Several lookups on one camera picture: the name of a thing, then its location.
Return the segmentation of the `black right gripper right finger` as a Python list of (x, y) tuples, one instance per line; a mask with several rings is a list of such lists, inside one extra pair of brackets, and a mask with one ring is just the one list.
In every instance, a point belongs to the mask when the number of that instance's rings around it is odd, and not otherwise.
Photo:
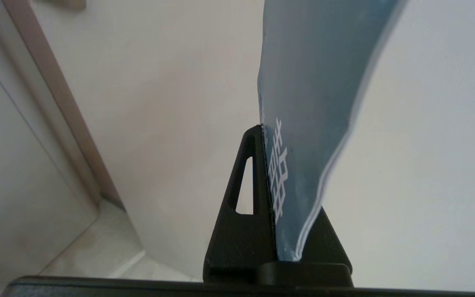
[(307, 237), (302, 258), (261, 266), (261, 283), (284, 287), (352, 288), (353, 267), (324, 210)]

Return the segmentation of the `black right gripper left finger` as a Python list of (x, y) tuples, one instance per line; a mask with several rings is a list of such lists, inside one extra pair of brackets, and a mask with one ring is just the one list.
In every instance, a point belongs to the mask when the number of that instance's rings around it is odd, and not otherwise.
[[(236, 206), (248, 159), (252, 160), (253, 213), (240, 214)], [(243, 134), (204, 257), (203, 281), (254, 283), (257, 269), (276, 260), (262, 128), (256, 125)]]

